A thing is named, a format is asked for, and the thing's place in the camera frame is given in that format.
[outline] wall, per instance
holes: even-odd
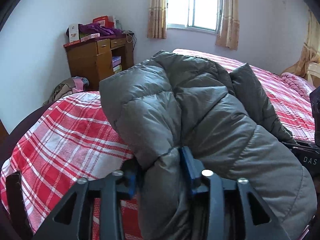
[[[239,0],[240,36],[237,51],[215,46],[216,36],[169,29],[166,40],[147,39],[149,0],[114,0],[115,14],[138,39],[135,62],[159,50],[192,49],[234,58],[280,73],[299,60],[308,14],[303,0]]]
[[[70,77],[63,44],[74,22],[109,13],[108,0],[21,0],[0,32],[0,119],[11,132]]]

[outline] gold curtain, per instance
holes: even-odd
[[[216,45],[231,50],[238,49],[240,29],[238,7],[238,0],[223,0],[222,24]]]
[[[310,63],[320,63],[320,24],[311,11],[309,15],[308,34],[306,41],[303,44],[300,60],[283,72],[290,72],[296,76],[307,79]]]
[[[148,38],[167,38],[166,8],[167,0],[151,0],[148,20]]]

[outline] puffer jacket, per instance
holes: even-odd
[[[279,142],[295,141],[249,65],[228,74],[210,60],[161,51],[101,81],[100,93],[110,124],[145,170],[138,198],[145,240],[191,239],[181,146],[223,178],[248,178],[291,239],[314,215],[311,176]]]

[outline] plaid bedspread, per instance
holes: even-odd
[[[210,58],[228,71],[243,63],[200,52],[176,50]],[[295,138],[314,140],[310,103],[279,77],[252,67],[281,121]],[[1,170],[1,200],[6,209],[5,178],[22,173],[23,197],[34,232],[62,196],[81,177],[103,178],[132,158],[132,152],[108,123],[98,92],[78,93],[54,103],[15,147]],[[142,239],[136,201],[121,201],[127,240]],[[99,239],[99,201],[93,213],[92,239]]]

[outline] red and white checkered fabric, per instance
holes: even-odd
[[[244,63],[234,59],[199,51],[176,49],[173,52],[188,56],[208,58],[219,63],[228,72],[231,72],[236,67],[244,65]],[[315,121],[312,117],[311,104],[279,76],[260,68],[251,67],[261,82],[267,96],[270,98],[281,122],[293,133],[294,138],[314,142]]]
[[[175,50],[176,53],[212,59],[228,71],[243,63],[210,54]],[[295,138],[314,140],[310,103],[278,76],[252,67],[270,97],[281,121]],[[103,178],[118,169],[132,152],[112,129],[98,92],[78,93],[54,103],[15,147],[1,170],[1,200],[6,209],[5,178],[22,173],[22,190],[33,231],[81,177]],[[136,201],[122,201],[125,237],[141,239]],[[92,239],[99,239],[99,201],[93,217]]]

